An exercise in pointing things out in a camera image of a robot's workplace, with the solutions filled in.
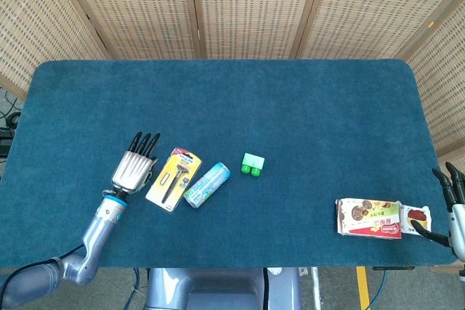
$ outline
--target robotic arm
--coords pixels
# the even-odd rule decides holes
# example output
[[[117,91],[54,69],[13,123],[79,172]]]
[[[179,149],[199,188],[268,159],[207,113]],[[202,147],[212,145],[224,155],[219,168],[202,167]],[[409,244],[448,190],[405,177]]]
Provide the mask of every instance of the robotic arm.
[[[430,232],[423,228],[417,221],[412,221],[415,230],[426,238],[435,241],[445,247],[452,248],[452,253],[465,262],[465,175],[452,163],[445,163],[450,173],[449,178],[441,171],[433,168],[433,174],[441,183],[442,193],[449,214],[449,236]],[[465,281],[465,269],[459,272],[460,279]]]
[[[52,293],[62,279],[77,285],[92,281],[100,254],[127,207],[127,195],[141,190],[152,176],[157,158],[150,158],[150,154],[160,134],[148,145],[151,135],[146,134],[139,143],[141,136],[142,132],[138,132],[124,153],[111,179],[113,188],[104,191],[106,195],[82,238],[83,244],[64,256],[18,269],[4,282],[0,278],[0,309],[11,309]],[[84,257],[75,253],[83,246]]]

